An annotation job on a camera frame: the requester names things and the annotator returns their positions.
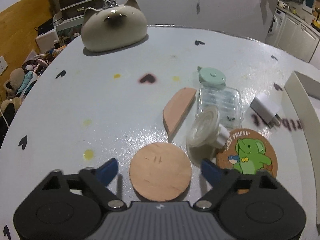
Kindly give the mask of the green elephant round coaster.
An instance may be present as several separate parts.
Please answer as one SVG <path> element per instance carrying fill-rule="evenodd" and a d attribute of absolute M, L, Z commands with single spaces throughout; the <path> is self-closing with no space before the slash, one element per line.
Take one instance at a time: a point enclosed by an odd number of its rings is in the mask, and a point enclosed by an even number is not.
<path fill-rule="evenodd" d="M 225 149 L 216 155 L 216 164 L 242 174 L 265 170 L 276 177 L 278 173 L 277 156 L 270 142 L 260 133 L 247 128 L 230 132 Z"/>

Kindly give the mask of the white plastic suction hook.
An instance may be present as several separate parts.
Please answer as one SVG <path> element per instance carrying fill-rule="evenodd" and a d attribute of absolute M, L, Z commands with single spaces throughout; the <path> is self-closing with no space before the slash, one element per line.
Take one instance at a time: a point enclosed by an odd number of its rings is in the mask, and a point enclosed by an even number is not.
<path fill-rule="evenodd" d="M 216 105 L 206 107 L 194 120 L 187 135 L 188 147 L 210 145 L 224 148 L 229 139 L 229 131 L 220 122 L 220 112 Z"/>

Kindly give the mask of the round plain wooden coaster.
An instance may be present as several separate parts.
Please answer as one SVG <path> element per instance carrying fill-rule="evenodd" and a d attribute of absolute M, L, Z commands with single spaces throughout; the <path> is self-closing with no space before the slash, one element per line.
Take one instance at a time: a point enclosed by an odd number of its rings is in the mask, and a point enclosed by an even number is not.
<path fill-rule="evenodd" d="M 155 142 L 138 150 L 129 169 L 135 191 L 154 202 L 179 197 L 188 188 L 191 174 L 191 163 L 185 152 L 167 142 Z"/>

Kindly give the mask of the half round wooden coaster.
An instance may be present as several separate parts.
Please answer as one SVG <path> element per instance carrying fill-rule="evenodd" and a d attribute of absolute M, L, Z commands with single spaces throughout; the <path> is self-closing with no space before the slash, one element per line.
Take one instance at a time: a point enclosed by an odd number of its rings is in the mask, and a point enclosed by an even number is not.
<path fill-rule="evenodd" d="M 168 135 L 168 140 L 172 140 L 180 124 L 192 107 L 197 90 L 185 87 L 180 89 L 168 101 L 163 109 L 163 124 Z"/>

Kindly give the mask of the clear plastic ribbed container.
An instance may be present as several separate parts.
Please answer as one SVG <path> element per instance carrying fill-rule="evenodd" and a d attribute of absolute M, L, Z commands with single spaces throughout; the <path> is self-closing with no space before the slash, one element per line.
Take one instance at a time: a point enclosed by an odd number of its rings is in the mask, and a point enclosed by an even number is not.
<path fill-rule="evenodd" d="M 243 121 L 240 92 L 227 86 L 216 88 L 207 83 L 200 84 L 197 100 L 197 115 L 207 107 L 215 105 L 220 112 L 220 122 L 225 128 L 241 128 Z"/>

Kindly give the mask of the white usb wall charger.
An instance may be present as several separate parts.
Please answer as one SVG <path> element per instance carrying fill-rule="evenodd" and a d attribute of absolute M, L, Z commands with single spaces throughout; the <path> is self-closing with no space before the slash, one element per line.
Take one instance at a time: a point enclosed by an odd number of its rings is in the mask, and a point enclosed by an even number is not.
<path fill-rule="evenodd" d="M 250 107 L 268 126 L 280 126 L 281 117 L 278 115 L 280 106 L 273 102 L 265 93 L 255 96 Z"/>

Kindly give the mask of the mint green round lid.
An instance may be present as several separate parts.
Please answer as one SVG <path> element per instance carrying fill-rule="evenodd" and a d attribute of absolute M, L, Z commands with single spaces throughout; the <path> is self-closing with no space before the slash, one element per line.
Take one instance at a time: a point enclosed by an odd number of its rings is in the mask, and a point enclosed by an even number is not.
<path fill-rule="evenodd" d="M 215 88 L 223 88 L 226 86 L 226 76 L 218 69 L 198 66 L 197 72 L 199 74 L 200 83 L 205 83 L 206 85 Z"/>

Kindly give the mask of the white shallow cardboard box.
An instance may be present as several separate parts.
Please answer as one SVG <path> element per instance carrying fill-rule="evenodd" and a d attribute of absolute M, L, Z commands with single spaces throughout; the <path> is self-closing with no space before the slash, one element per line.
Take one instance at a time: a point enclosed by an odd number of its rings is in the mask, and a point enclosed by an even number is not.
<path fill-rule="evenodd" d="M 319 99 L 319 81 L 294 71 L 285 83 L 285 90 L 299 117 L 313 166 L 319 176 L 319 117 L 310 98 Z"/>

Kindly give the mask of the pile of plush toys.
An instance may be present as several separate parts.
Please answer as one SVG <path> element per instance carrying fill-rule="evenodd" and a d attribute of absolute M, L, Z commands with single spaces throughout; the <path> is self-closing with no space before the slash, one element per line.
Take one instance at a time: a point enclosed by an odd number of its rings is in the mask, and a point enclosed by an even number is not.
<path fill-rule="evenodd" d="M 44 54 L 31 55 L 20 68 L 14 69 L 3 83 L 6 98 L 1 98 L 1 126 L 9 128 L 14 115 L 34 85 L 36 80 L 49 67 L 50 63 L 66 48 L 58 43 Z"/>

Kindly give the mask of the cream ceramic cat jar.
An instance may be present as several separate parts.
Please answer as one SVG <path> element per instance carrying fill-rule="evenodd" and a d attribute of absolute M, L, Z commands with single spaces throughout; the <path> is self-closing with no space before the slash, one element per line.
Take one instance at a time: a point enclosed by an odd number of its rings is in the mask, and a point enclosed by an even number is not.
<path fill-rule="evenodd" d="M 148 24 L 137 0 L 106 9 L 86 8 L 81 26 L 84 47 L 93 53 L 111 51 L 142 41 Z"/>

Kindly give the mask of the white front-load washing machine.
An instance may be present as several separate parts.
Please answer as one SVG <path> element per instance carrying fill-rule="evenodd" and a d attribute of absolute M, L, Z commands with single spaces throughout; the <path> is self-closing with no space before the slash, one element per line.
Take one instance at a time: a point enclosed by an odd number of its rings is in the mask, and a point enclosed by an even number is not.
<path fill-rule="evenodd" d="M 286 17 L 285 12 L 279 9 L 276 10 L 267 33 L 267 37 L 265 40 L 266 44 L 269 44 L 274 47 L 277 46 L 277 42 L 279 40 L 281 31 L 282 31 L 282 23 L 283 23 L 283 20 L 285 20 L 285 17 Z"/>

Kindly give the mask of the white kitchen base cabinets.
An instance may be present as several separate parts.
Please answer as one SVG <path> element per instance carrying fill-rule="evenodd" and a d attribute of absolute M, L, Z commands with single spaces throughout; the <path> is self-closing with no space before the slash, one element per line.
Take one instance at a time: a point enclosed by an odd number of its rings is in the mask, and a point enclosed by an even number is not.
<path fill-rule="evenodd" d="M 319 44 L 319 35 L 311 28 L 286 13 L 281 24 L 281 34 L 277 47 L 288 54 L 309 63 Z"/>

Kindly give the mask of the white wall socket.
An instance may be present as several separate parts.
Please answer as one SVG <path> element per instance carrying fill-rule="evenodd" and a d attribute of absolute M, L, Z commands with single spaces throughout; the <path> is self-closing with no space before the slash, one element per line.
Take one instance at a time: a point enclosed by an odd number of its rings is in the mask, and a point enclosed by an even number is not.
<path fill-rule="evenodd" d="M 0 75 L 6 70 L 8 64 L 3 56 L 0 57 Z"/>

